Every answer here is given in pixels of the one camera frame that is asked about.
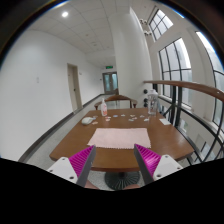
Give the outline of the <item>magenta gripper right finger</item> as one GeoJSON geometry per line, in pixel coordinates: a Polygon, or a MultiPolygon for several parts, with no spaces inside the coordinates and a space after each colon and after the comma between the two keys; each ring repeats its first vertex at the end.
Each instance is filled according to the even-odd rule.
{"type": "Polygon", "coordinates": [[[134,145],[134,155],[138,162],[145,184],[160,180],[182,169],[182,166],[171,156],[160,156],[141,145],[134,145]]]}

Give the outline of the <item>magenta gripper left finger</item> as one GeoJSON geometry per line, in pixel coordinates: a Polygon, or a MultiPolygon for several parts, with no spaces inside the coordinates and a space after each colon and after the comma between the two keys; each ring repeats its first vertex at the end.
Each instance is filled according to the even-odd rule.
{"type": "Polygon", "coordinates": [[[84,187],[95,156],[96,147],[90,146],[70,158],[61,157],[47,171],[78,186],[84,187]]]}

